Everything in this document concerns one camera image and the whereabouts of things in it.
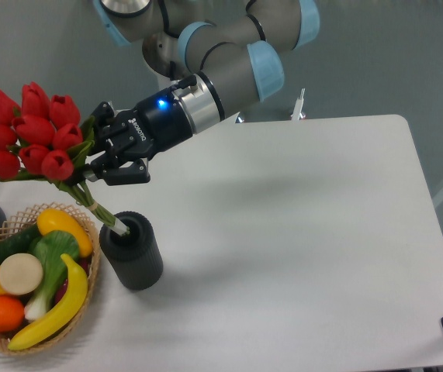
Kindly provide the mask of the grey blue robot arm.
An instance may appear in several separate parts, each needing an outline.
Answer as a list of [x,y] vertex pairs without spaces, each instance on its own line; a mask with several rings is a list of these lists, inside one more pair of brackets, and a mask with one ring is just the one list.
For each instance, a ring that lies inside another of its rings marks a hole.
[[192,136],[279,91],[280,54],[311,42],[320,30],[312,1],[249,1],[227,26],[202,17],[200,1],[97,1],[110,35],[120,44],[171,40],[169,87],[127,110],[108,102],[93,112],[93,160],[76,181],[109,185],[150,179],[148,162]]

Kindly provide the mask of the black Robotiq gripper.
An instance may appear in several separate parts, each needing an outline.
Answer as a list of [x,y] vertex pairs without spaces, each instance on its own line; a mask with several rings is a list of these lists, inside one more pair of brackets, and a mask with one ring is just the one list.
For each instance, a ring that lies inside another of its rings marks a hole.
[[187,115],[169,89],[120,112],[114,111],[110,102],[100,102],[91,117],[96,127],[96,151],[127,160],[114,164],[99,163],[97,158],[83,168],[84,179],[104,180],[107,185],[148,183],[147,160],[193,136]]

